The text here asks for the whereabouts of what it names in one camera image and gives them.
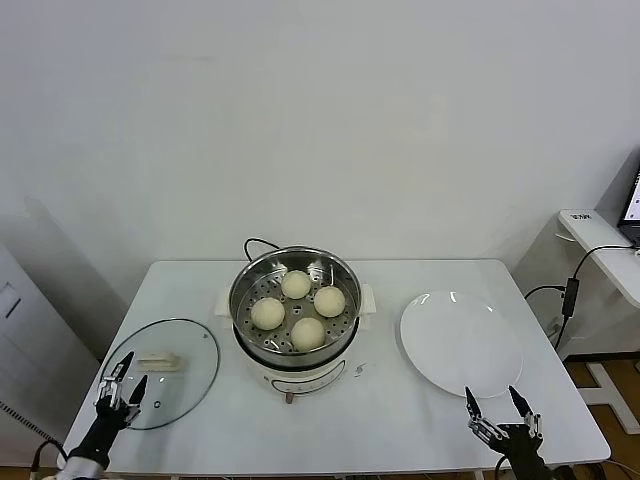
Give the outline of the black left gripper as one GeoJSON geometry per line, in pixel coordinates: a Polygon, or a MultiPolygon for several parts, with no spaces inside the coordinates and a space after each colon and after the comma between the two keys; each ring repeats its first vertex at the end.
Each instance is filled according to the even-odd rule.
{"type": "Polygon", "coordinates": [[[130,351],[110,374],[102,377],[98,385],[96,418],[79,445],[80,457],[107,458],[119,432],[126,429],[139,415],[146,392],[147,375],[142,376],[128,403],[120,402],[122,382],[133,358],[134,352],[130,351]],[[119,406],[114,409],[110,403],[119,403],[119,406]]]}

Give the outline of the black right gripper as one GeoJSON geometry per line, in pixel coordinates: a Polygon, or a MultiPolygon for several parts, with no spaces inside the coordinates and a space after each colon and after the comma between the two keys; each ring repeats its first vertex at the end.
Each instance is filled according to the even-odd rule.
{"type": "Polygon", "coordinates": [[[499,424],[497,427],[482,415],[475,396],[466,386],[468,427],[480,440],[492,440],[492,449],[507,458],[535,457],[543,442],[541,415],[533,412],[514,386],[510,385],[508,391],[522,423],[499,424]]]}

